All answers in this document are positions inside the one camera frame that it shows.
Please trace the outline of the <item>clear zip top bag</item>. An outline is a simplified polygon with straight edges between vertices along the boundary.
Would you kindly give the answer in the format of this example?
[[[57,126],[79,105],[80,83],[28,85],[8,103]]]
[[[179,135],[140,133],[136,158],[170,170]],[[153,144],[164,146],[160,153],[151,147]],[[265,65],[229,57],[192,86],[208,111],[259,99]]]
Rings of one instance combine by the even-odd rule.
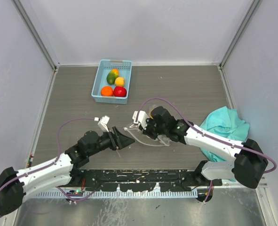
[[[149,111],[152,108],[156,108],[158,105],[151,105]],[[157,135],[155,139],[150,138],[144,132],[146,132],[141,126],[134,125],[133,122],[124,127],[124,131],[127,131],[137,142],[152,147],[170,146],[171,140],[166,135]]]

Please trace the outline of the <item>red fake apple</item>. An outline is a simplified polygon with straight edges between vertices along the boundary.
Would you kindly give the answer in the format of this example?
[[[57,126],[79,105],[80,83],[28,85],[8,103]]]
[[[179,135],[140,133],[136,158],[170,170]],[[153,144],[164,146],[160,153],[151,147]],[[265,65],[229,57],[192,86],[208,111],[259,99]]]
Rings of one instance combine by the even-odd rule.
[[[115,97],[126,97],[127,90],[124,87],[116,86],[113,90],[113,95]]]

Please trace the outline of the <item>orange fake fruit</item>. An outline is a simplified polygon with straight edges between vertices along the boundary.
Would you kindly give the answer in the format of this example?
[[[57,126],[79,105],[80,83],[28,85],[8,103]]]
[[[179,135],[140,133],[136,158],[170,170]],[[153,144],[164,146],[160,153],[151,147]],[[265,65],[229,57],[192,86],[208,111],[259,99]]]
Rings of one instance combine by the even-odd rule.
[[[105,97],[112,97],[113,96],[113,89],[110,86],[104,86],[101,89],[101,95]]]

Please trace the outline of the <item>yellow fake peach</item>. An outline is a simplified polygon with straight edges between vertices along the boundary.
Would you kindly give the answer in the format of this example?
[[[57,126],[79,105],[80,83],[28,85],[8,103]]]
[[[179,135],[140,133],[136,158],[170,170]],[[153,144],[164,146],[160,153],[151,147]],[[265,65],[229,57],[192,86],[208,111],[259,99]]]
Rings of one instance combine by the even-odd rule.
[[[115,79],[115,85],[118,86],[118,87],[124,87],[125,79],[123,77],[117,77]]]

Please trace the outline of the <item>green orange fake mango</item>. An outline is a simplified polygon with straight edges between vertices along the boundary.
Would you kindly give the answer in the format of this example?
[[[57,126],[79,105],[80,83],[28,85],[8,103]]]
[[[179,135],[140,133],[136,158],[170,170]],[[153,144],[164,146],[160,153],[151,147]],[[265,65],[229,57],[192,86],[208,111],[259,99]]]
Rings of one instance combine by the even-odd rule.
[[[119,77],[119,71],[117,68],[113,68],[110,70],[106,77],[106,81],[108,84],[113,85],[115,83],[115,79]]]

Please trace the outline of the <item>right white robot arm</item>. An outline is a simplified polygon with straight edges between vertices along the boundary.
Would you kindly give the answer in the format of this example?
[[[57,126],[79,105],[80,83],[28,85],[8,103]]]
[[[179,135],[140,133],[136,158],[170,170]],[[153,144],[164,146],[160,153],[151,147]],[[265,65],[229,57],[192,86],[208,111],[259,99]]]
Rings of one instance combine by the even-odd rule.
[[[173,142],[204,148],[223,159],[222,162],[202,161],[195,170],[197,184],[204,186],[210,180],[233,179],[245,187],[256,189],[268,160],[254,140],[245,142],[227,139],[184,119],[175,119],[162,106],[150,114],[140,111],[133,115],[140,131],[155,140],[164,135]]]

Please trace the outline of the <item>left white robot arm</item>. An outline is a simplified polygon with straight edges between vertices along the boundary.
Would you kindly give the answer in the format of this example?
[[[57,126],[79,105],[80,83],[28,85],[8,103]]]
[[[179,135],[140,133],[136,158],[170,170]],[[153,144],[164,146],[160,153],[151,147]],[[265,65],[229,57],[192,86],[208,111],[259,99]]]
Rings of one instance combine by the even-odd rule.
[[[66,184],[80,185],[80,168],[89,162],[92,155],[108,148],[120,150],[134,142],[116,127],[102,135],[88,131],[75,145],[49,161],[26,169],[4,169],[0,174],[0,217],[15,211],[29,198],[50,188]]]

